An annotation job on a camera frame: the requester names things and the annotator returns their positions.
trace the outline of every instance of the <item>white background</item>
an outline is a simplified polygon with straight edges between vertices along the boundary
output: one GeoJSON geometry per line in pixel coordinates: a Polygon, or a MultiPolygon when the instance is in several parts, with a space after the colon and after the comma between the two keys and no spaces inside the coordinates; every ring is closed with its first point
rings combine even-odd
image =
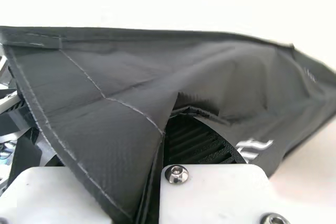
{"type": "MultiPolygon", "coordinates": [[[[336,69],[336,0],[0,0],[0,24],[230,31],[284,43],[336,69]]],[[[336,122],[271,179],[286,197],[336,206],[336,122]]]]}

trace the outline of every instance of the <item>silver screw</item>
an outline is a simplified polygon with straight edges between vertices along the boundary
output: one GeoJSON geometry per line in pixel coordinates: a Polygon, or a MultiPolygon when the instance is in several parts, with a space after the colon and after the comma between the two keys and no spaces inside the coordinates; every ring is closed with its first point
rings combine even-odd
{"type": "Polygon", "coordinates": [[[274,212],[263,216],[261,224],[290,224],[290,222],[283,216],[274,212]]]}
{"type": "Polygon", "coordinates": [[[171,184],[182,184],[189,178],[189,172],[181,165],[173,165],[169,167],[165,172],[165,177],[171,184]]]}

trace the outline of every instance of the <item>dark gray fabric cover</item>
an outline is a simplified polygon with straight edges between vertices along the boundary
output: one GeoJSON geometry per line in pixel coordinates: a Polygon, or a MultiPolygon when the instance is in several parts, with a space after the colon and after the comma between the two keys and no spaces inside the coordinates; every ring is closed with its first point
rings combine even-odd
{"type": "Polygon", "coordinates": [[[186,31],[1,27],[0,42],[46,139],[116,223],[136,219],[171,114],[233,146],[274,144],[271,175],[336,111],[336,78],[294,47],[186,31]]]}

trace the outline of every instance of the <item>white logo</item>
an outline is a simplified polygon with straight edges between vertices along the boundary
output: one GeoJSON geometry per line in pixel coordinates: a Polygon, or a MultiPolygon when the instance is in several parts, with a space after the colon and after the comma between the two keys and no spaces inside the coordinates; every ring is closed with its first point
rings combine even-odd
{"type": "Polygon", "coordinates": [[[243,159],[248,164],[251,160],[254,160],[259,153],[254,152],[242,152],[243,148],[254,148],[257,150],[266,150],[268,147],[270,147],[273,143],[273,140],[269,140],[267,143],[259,142],[254,140],[253,138],[250,138],[247,141],[240,141],[236,147],[239,147],[237,150],[243,157],[243,159]]]}

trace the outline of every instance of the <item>gray stitching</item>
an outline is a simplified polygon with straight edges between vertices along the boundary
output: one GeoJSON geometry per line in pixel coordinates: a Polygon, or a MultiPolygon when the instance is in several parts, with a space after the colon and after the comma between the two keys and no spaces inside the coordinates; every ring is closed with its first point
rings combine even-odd
{"type": "Polygon", "coordinates": [[[41,35],[41,34],[32,34],[32,33],[29,33],[29,34],[26,34],[26,35],[28,35],[28,36],[38,36],[38,37],[46,37],[46,38],[58,38],[58,37],[56,37],[56,36],[47,36],[47,35],[41,35]]]}
{"type": "Polygon", "coordinates": [[[60,35],[58,36],[58,43],[59,43],[59,45],[58,45],[59,48],[60,48],[60,49],[63,49],[62,37],[61,37],[60,35]]]}
{"type": "Polygon", "coordinates": [[[30,44],[30,45],[43,46],[44,47],[44,44],[42,44],[42,43],[29,43],[29,42],[8,42],[8,43],[11,43],[11,44],[30,44]]]}
{"type": "MultiPolygon", "coordinates": [[[[58,140],[58,142],[60,143],[60,145],[64,148],[64,151],[66,152],[66,153],[68,153],[69,154],[69,156],[74,160],[74,161],[77,161],[76,160],[76,158],[75,158],[75,156],[74,156],[74,154],[70,151],[70,150],[68,150],[67,148],[66,148],[66,146],[65,146],[65,144],[62,142],[62,140],[58,137],[58,135],[56,134],[56,132],[51,128],[51,125],[50,125],[50,123],[49,123],[49,121],[48,121],[48,119],[47,119],[47,117],[46,117],[46,115],[44,114],[44,111],[43,111],[43,109],[42,109],[42,107],[41,107],[41,105],[40,105],[40,103],[38,102],[38,100],[37,100],[37,98],[36,98],[36,96],[35,96],[35,93],[33,92],[33,89],[32,89],[32,87],[30,86],[30,84],[29,84],[29,82],[28,82],[28,80],[27,80],[27,78],[26,78],[26,76],[25,76],[25,74],[23,73],[23,71],[22,71],[22,69],[21,69],[21,67],[19,66],[19,64],[17,63],[17,60],[16,60],[16,58],[15,58],[15,56],[13,55],[13,59],[14,59],[14,61],[15,61],[15,65],[17,66],[17,68],[18,68],[18,70],[20,71],[20,73],[21,73],[21,75],[22,75],[22,77],[23,77],[23,79],[26,81],[26,84],[27,84],[27,86],[29,87],[29,89],[30,89],[30,92],[31,92],[31,94],[32,94],[32,96],[33,96],[33,101],[34,101],[34,103],[37,105],[37,107],[38,107],[38,109],[41,111],[41,113],[42,113],[42,115],[43,115],[43,117],[45,118],[45,125],[50,129],[50,131],[53,133],[53,135],[55,136],[55,138],[58,140]]],[[[95,180],[93,180],[91,177],[90,177],[90,175],[89,175],[89,173],[85,170],[85,168],[81,165],[81,164],[79,164],[79,163],[77,163],[76,162],[76,164],[77,164],[77,166],[84,172],[84,174],[85,174],[85,176],[101,191],[101,193],[108,199],[108,201],[110,201],[118,210],[120,210],[123,214],[125,214],[130,220],[132,220],[132,217],[127,213],[127,212],[125,212],[121,207],[119,207],[118,205],[117,205],[117,203],[114,201],[114,200],[112,200],[103,190],[102,190],[102,188],[98,185],[98,183],[95,181],[95,180]]]]}
{"type": "Polygon", "coordinates": [[[110,100],[110,101],[114,101],[114,102],[118,102],[130,109],[132,109],[133,111],[135,112],[138,112],[139,114],[143,115],[149,122],[151,122],[155,128],[160,132],[160,134],[163,136],[164,135],[164,132],[157,126],[156,123],[154,123],[154,121],[148,116],[146,115],[145,113],[143,113],[142,111],[138,110],[137,108],[133,107],[132,105],[129,105],[128,103],[125,103],[123,101],[120,101],[120,100],[117,100],[117,99],[114,99],[114,98],[107,98],[104,93],[102,92],[102,90],[97,86],[97,84],[92,80],[92,78],[84,71],[84,69],[82,69],[82,67],[80,65],[78,65],[70,56],[68,56],[65,52],[63,52],[63,50],[60,50],[69,60],[72,61],[73,64],[75,64],[85,75],[86,77],[93,83],[93,85],[99,90],[101,96],[104,98],[104,99],[107,99],[107,100],[110,100]]]}

